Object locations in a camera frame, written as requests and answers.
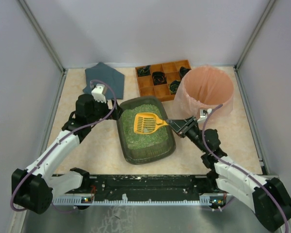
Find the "yellow litter scoop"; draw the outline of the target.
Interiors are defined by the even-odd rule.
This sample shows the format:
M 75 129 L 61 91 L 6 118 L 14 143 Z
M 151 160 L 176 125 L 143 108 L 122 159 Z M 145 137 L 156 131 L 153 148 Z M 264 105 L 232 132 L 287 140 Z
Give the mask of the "yellow litter scoop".
M 164 126 L 168 126 L 166 121 L 160 119 L 155 113 L 137 113 L 133 131 L 136 134 L 152 134 Z

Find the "dark grey litter box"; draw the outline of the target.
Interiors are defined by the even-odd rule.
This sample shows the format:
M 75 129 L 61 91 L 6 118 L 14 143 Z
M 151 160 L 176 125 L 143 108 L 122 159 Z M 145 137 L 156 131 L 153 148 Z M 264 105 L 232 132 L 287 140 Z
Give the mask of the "dark grey litter box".
M 117 121 L 117 129 L 125 160 L 133 165 L 151 163 L 170 156 L 176 149 L 172 130 L 167 126 L 155 129 L 145 126 L 135 131 L 139 113 L 154 113 L 167 119 L 163 104 L 154 96 L 138 97 L 119 105 L 123 113 Z

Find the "trash bin with pink bag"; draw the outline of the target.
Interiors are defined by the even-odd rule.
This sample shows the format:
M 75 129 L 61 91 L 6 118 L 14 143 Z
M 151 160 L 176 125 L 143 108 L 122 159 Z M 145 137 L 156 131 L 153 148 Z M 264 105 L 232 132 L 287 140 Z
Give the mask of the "trash bin with pink bag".
M 201 109 L 222 104 L 213 118 L 229 115 L 233 110 L 234 84 L 229 75 L 213 66 L 190 70 L 181 80 L 173 100 L 173 116 L 198 117 Z

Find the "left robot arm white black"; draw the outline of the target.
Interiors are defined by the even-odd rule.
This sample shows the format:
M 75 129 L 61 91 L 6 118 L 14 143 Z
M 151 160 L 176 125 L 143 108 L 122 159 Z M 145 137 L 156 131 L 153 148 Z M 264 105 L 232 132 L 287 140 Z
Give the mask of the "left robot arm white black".
M 104 120 L 118 120 L 121 109 L 115 99 L 112 108 L 106 101 L 99 102 L 90 94 L 78 97 L 75 110 L 62 127 L 55 141 L 24 170 L 12 174 L 10 207 L 16 212 L 26 210 L 44 213 L 55 198 L 75 190 L 85 192 L 90 188 L 89 172 L 72 168 L 68 173 L 54 177 L 61 162 L 86 138 L 92 128 Z

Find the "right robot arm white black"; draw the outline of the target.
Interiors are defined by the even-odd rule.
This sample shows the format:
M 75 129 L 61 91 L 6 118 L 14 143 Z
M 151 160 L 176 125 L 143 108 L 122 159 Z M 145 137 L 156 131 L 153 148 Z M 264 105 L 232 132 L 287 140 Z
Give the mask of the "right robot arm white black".
M 167 120 L 167 124 L 181 138 L 189 138 L 201 151 L 203 164 L 210 169 L 207 176 L 215 186 L 231 194 L 252 210 L 258 221 L 269 231 L 284 228 L 289 232 L 291 198 L 277 178 L 265 178 L 251 173 L 235 163 L 220 148 L 216 129 L 199 128 L 197 119 Z

